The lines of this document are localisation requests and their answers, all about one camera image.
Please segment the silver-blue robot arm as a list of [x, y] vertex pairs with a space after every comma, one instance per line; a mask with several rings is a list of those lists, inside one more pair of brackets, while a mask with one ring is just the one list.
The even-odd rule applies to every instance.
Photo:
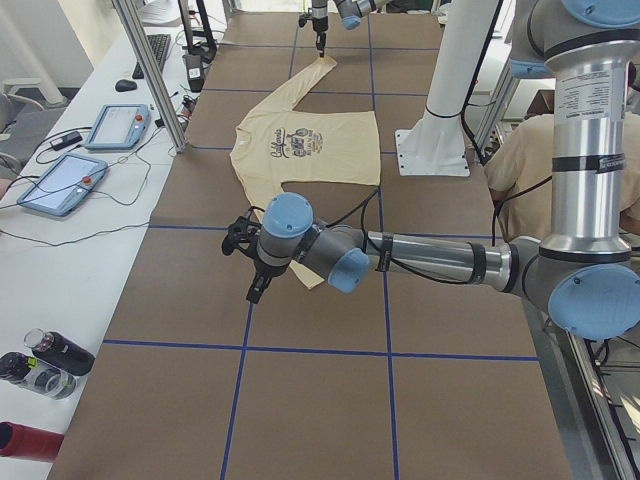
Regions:
[[639, 321], [639, 278], [618, 234], [626, 69], [639, 49], [635, 1], [520, 1], [512, 70], [556, 79], [551, 231], [503, 246], [429, 240], [331, 226], [296, 193], [272, 199], [248, 230], [260, 300], [274, 277], [300, 262], [342, 292], [370, 269], [432, 281], [488, 284], [521, 296], [567, 332], [618, 336]]
[[[346, 30], [353, 30], [361, 24], [361, 20], [372, 12], [380, 10], [389, 0], [335, 0], [334, 4]], [[320, 58], [325, 56], [326, 36], [329, 29], [328, 1], [312, 0], [311, 7], [299, 17], [299, 26], [312, 23], [316, 35], [315, 47]]]

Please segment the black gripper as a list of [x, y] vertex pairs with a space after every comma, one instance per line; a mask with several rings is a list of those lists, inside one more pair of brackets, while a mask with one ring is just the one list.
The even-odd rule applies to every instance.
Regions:
[[246, 294], [246, 300], [250, 303], [259, 303], [272, 279], [283, 275], [288, 269], [290, 262], [287, 261], [280, 265], [271, 265], [257, 258], [253, 263], [255, 275]]
[[328, 30], [328, 7], [312, 5], [310, 9], [313, 30], [316, 33], [315, 46], [319, 56], [325, 55], [326, 32]]

